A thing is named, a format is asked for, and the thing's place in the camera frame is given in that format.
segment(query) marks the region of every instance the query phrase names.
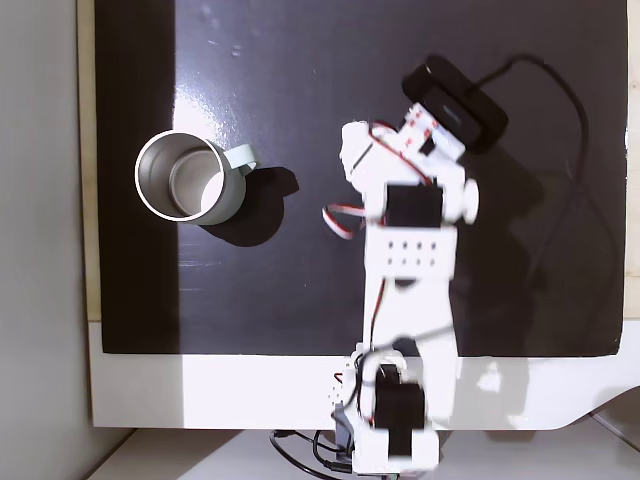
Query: white mug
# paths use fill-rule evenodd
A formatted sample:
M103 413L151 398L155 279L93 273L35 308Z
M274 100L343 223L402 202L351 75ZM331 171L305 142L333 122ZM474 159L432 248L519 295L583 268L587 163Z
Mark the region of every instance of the white mug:
M257 164L249 145L222 152L198 135L169 130L140 151L136 189L165 220L215 225L238 211L247 190L244 176Z

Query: black surface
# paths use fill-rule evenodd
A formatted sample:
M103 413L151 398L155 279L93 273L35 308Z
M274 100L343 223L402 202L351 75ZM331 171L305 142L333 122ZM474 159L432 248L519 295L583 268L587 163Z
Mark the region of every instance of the black surface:
M624 251L623 1L97 0L96 27L105 352L351 353L362 334L363 236L345 242L320 215L327 203L358 200L338 158L341 127L400 123L409 107L402 77L429 53L476 79L530 52L567 78L592 127L587 183ZM267 167L248 177L235 226L177 227L137 197L137 153L172 127L176 92L177 114L210 125L224 148L251 142ZM566 195L548 171L564 172L575 155L575 113L525 65L486 92L510 123L497 148L464 159L481 207L460 230L459 352L613 353L622 262L611 265L583 202L551 244L535 290L523 288L530 252Z

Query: mug rim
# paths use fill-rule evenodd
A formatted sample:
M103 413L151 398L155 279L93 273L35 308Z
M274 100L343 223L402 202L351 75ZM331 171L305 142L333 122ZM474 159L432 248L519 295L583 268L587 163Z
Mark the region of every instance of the mug rim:
M222 172L222 190L220 191L220 197L218 197L218 200L222 198L222 194L224 193L224 189L227 184L227 172L224 168L224 163L222 162L222 158L220 158L220 152L218 152L218 150L213 146L213 144L206 138L202 138L200 135L197 135L192 132L186 132L184 130L166 130L164 132L158 133L157 135L154 135L147 141L147 143L144 144L144 146L140 149L140 153L138 153L138 158L136 160L136 165L134 169L136 190L138 191L138 196L140 197L142 202L145 204L145 206L149 210L151 210L154 214L156 214L161 218L164 218L165 220L169 220L171 222L189 222L192 220L197 220L203 217L204 215L206 215L207 213L211 212L216 207L218 200L216 200L216 203L214 203L211 206L211 208L209 208L208 210L196 213L195 215L191 215L189 217L172 217L171 215L165 215L164 213L155 209L151 205L151 203L149 203L144 193L142 192L142 188L140 187L140 163L142 162L142 157L145 155L145 153L147 153L147 150L151 147L151 145L156 143L161 138L168 137L171 135L189 135L191 137L197 138L198 140L204 142L213 151L213 153L216 156L216 160L218 161L218 165L220 166L220 171Z

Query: black cable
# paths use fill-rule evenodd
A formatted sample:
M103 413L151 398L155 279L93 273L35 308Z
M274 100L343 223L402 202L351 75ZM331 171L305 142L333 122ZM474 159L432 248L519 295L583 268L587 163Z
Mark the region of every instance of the black cable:
M278 435L278 433L279 433L279 430L273 430L269 435L269 441L271 442L271 445L273 445L273 448L275 448L276 451L280 455L282 455L282 457L291 465L302 470L304 473L308 473L309 475L313 475L314 477L320 478L322 480L342 480L338 477L332 477L331 475L327 475L326 473L318 472L313 468L307 467L304 463L300 462L299 460L296 460L278 443L278 441L276 440L276 435Z
M563 93L567 96L567 98L575 108L578 115L578 120L580 122L580 146L576 155L576 161L573 171L571 169L571 166L568 163L566 164L567 173L565 175L565 178L571 184L570 192L567 195L567 198L562 206L556 209L557 214L555 218L549 223L548 227L546 228L546 231L542 237L542 241L540 242L538 249L532 256L532 261L529 264L529 270L527 272L527 276L525 277L523 286L525 290L530 289L533 286L536 278L536 273L540 267L540 264L542 263L542 260L544 259L551 241L558 232L558 227L560 227L560 225L564 222L573 203L578 198L583 197L586 199L597 220L603 226L605 234L607 236L607 240L611 247L611 255L613 257L612 268L609 271L609 276L607 279L607 288L603 290L600 298L598 299L597 307L593 309L592 318L595 321L595 319L597 319L600 315L602 309L605 307L607 298L610 296L610 293L613 289L615 283L616 265L618 264L620 254L616 246L615 236L606 222L605 215L601 212L596 201L584 186L584 172L587 163L587 153L589 149L589 119L584 105L580 101L580 98L575 93L575 91L568 84L568 82L553 67L548 65L541 58L530 54L518 54L510 57L502 67L489 73L488 75L481 78L478 82L476 82L476 84L469 90L468 93L474 90L478 90L482 86L487 85L488 83L505 75L516 63L529 63L547 73L547 75L549 75L549 77L556 83L556 85L560 87Z
M309 443L313 443L313 439L311 437L307 437L305 434L298 432L297 430L291 430L291 432L293 432L293 435L296 435L300 438L302 438L303 440L306 440ZM324 448L325 450L328 450L329 452L333 452L333 453L342 453L342 452L346 452L346 449L344 448L340 448L340 447L330 447L328 445L325 445L324 443L319 443L318 442L318 447L320 448Z
M341 463L341 462L331 462L320 455L320 452L318 452L318 445L319 445L318 439L320 438L320 433L321 433L320 430L316 430L316 433L313 436L313 442L312 442L313 456L316 457L316 460L318 460L318 462L320 462L324 468L328 468L332 472L347 473L347 474L353 473L351 464Z

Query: wire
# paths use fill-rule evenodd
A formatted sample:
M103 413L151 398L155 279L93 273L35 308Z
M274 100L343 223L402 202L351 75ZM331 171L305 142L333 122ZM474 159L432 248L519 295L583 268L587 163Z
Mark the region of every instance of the wire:
M354 217L362 217L362 220L360 221L360 225L358 226L358 228L352 230L338 222L338 220L336 220L336 218L333 216L334 213L343 213L345 215L351 215ZM362 230L366 225L366 221L364 219L364 208L356 207L354 205L347 205L345 203L331 203L327 205L322 209L322 218L329 226L329 228L333 230L333 233L345 240L353 239L356 233Z
M527 271L527 276L524 281L524 288L530 289L535 281L536 274L538 269L540 268L540 264L545 257L547 249L551 244L551 241L555 237L558 232L558 228L565 221L567 214L570 211L571 205L579 198L580 196L584 197L587 201L587 204L593 211L597 220L603 226L605 230L605 234L607 237L607 241L611 247L611 255L612 255L612 268L609 271L609 276L607 279L607 288L605 288L598 299L598 306L593 309L593 319L595 319L600 315L602 309L606 305L606 300L610 296L610 293L613 289L615 283L615 272L616 265L618 264L620 254L618 252L618 248L616 246L616 240L614 234L606 222L605 215L602 213L594 198L591 196L589 191L584 186L584 172L587 163L587 153L589 149L589 118L587 116L587 112L584 108L584 105L580 101L580 98L575 93L575 91L571 88L569 83L550 65L548 65L544 60L535 55L530 54L518 54L510 57L507 62L500 68L495 71L489 73L488 75L482 77L476 84L471 87L467 94L472 93L480 89L482 86L487 85L488 83L500 78L501 76L508 73L511 68L517 63L529 63L534 65L541 70L543 70L549 77L560 87L563 93L567 96L571 104L576 110L578 115L578 120L580 122L580 145L578 149L578 153L576 154L575 166L574 169L571 169L571 166L567 162L566 164L566 175L565 177L571 183L570 193L567 196L564 204L556 209L555 218L549 223L546 231L542 237L542 241L540 242L538 249L532 255L531 263L529 264L529 269Z
M321 433L320 430L316 430L316 433L313 436L313 440L311 441L311 443L313 444L313 456L316 457L316 460L318 460L322 465L324 465L325 468L331 468L330 465L332 462L323 458L320 455L320 452L318 452L318 447L321 445L318 442L318 439L320 438L320 433Z
M331 475L327 475L326 473L318 472L317 470L314 470L313 468L306 466L304 463L302 463L301 461L291 456L284 448L282 448L282 445L280 445L276 440L276 435L279 432L280 430L273 430L269 435L269 441L271 442L271 445L273 445L273 448L275 448L276 451L280 455L282 455L282 457L287 462L289 462L294 467L302 470L304 473L308 473L309 475L313 475L314 477L320 478L322 480L342 480L338 477L332 477Z
M398 152L396 150L394 150L388 143L382 141L381 138L376 137L373 134L373 129L374 127L379 126L379 127L384 127L387 129L391 129L394 132L396 131L395 128L393 128L391 125L389 125L388 123L385 122L381 122L380 120L376 120L374 122L371 122L371 124L369 125L369 137L371 137L371 139L376 142L378 145L384 147L385 149L387 149L389 152L393 153L396 157L398 157L400 160L402 160L402 162L407 165L411 170L413 170L419 177L420 180L422 181L422 183L424 183L425 185L431 185L433 182L432 180L427 177L422 170L420 170L411 160L409 160L408 158L406 158L402 152Z
M313 439L311 437L307 437L304 433L300 433L297 430L292 430L293 434L302 438L303 440L306 440L309 443L313 443ZM343 453L346 452L347 450L345 448L340 448L340 447L330 447L329 445L325 445L324 443L318 443L318 446L320 448L324 448L325 450L329 451L329 452L333 452L333 453Z
M380 311L380 304L382 303L382 296L384 295L384 288L387 284L387 279L382 278L380 283L380 290L378 291L378 299L376 300L376 306L373 309L373 315L371 315L371 333L369 334L369 347L373 348L373 330L376 326L376 318L378 318L378 312Z

